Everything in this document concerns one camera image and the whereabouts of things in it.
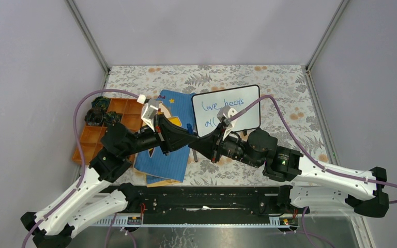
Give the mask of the blue capped whiteboard marker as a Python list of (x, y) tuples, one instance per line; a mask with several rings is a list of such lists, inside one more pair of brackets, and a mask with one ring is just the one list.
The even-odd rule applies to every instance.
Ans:
[(195, 150), (193, 150), (193, 159), (195, 162), (198, 162), (198, 157), (197, 157), (197, 153)]

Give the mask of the blue marker cap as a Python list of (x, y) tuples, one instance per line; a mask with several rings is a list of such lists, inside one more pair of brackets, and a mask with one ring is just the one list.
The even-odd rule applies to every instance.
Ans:
[(193, 128), (190, 123), (187, 124), (187, 130), (188, 130), (189, 134), (193, 134)]

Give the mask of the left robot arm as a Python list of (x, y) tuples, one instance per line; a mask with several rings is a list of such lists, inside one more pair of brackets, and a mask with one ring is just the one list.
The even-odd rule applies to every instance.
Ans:
[(153, 127), (144, 126), (137, 132), (120, 123), (108, 127), (101, 139), (102, 149), (88, 166), (83, 166), (77, 181), (44, 209), (21, 216), (36, 247), (67, 247), (80, 231), (94, 222), (123, 210), (140, 209), (140, 195), (131, 183), (121, 184), (94, 204), (86, 203), (132, 166), (131, 155), (157, 147), (167, 154), (199, 138), (171, 123), (164, 114), (157, 114), (151, 122)]

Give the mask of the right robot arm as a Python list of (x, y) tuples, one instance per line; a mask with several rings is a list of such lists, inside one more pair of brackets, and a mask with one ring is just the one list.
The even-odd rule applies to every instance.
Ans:
[(218, 127), (197, 138), (189, 147), (213, 163), (227, 157), (252, 167), (263, 167), (263, 175), (272, 181), (287, 185), (313, 183), (331, 189), (330, 192), (303, 193), (289, 187), (288, 193), (276, 198), (277, 209), (284, 213), (295, 207), (321, 203), (343, 205), (356, 214), (381, 218), (390, 206), (388, 194), (383, 192), (382, 184), (376, 182), (377, 179), (385, 182), (385, 169), (352, 170), (310, 159), (300, 151), (279, 146), (277, 138), (261, 128), (251, 132), (244, 141), (234, 133), (225, 135), (225, 129)]

